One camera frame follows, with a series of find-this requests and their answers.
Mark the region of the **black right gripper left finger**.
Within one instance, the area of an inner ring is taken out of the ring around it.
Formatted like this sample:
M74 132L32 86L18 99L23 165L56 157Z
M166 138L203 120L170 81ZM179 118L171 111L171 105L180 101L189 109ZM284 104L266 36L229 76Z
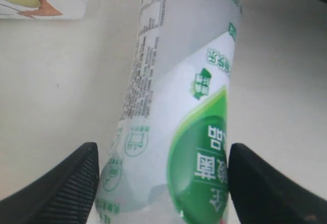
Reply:
M42 177L1 200L1 223L87 223L99 182L99 154L86 142Z

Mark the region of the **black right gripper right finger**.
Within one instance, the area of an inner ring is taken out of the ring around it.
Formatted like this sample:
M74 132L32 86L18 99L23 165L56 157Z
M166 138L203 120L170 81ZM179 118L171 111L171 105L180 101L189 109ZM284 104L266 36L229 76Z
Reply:
M242 143L228 159L228 187L240 223L326 223L326 200Z

